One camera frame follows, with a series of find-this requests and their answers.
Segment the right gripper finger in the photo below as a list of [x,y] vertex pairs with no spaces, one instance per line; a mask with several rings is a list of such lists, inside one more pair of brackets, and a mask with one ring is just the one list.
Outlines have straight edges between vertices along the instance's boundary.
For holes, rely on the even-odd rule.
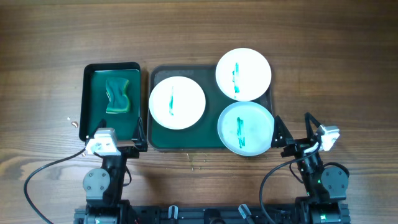
[[311,139],[312,141],[316,141],[317,137],[316,134],[313,132],[312,124],[318,129],[321,123],[317,119],[315,119],[315,117],[309,112],[306,112],[304,117],[305,117],[307,138]]
[[291,144],[294,144],[294,139],[291,133],[287,129],[280,116],[276,116],[274,118],[274,131],[272,135],[271,147],[285,147]]

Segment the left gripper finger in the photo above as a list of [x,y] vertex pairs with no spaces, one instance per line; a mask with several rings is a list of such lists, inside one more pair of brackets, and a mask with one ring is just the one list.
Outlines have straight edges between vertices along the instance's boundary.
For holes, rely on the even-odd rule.
[[106,120],[105,119],[101,119],[100,122],[98,123],[98,125],[95,127],[95,129],[91,133],[90,138],[94,138],[95,132],[97,132],[97,130],[99,128],[105,128],[105,127],[106,127]]
[[144,124],[141,117],[137,119],[136,129],[134,131],[134,134],[132,135],[132,140],[134,142],[146,142]]

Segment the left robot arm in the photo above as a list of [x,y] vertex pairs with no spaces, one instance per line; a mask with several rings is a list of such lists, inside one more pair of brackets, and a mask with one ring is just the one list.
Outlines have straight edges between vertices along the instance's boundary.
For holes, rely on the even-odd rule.
[[102,159],[100,168],[90,170],[83,179],[86,208],[76,211],[75,223],[139,223],[139,216],[130,201],[121,198],[128,184],[124,176],[130,174],[128,159],[138,159],[148,148],[144,125],[139,118],[130,141],[118,141],[116,131],[102,119],[93,134],[86,137],[86,150]]

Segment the pale blue plate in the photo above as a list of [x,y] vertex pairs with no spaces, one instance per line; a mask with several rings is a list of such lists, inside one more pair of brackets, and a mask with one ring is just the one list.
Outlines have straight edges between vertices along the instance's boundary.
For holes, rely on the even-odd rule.
[[271,148],[274,117],[258,103],[239,101],[220,114],[217,132],[221,142],[240,156],[258,156]]

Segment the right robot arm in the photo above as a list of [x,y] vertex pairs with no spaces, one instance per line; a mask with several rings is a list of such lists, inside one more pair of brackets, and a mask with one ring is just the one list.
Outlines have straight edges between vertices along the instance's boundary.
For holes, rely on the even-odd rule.
[[307,137],[294,139],[279,116],[274,118],[272,147],[282,148],[282,157],[294,157],[307,195],[297,197],[288,212],[275,216],[276,223],[339,223],[351,222],[346,199],[349,170],[337,163],[324,163],[322,151],[329,151],[340,136],[337,126],[325,126],[310,113],[305,113]]

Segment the green yellow sponge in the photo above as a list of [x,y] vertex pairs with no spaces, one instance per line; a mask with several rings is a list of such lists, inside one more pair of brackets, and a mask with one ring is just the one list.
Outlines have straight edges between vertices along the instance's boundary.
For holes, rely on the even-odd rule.
[[109,103],[106,107],[108,114],[127,113],[130,111],[131,102],[127,96],[129,80],[120,77],[111,77],[106,80],[106,94]]

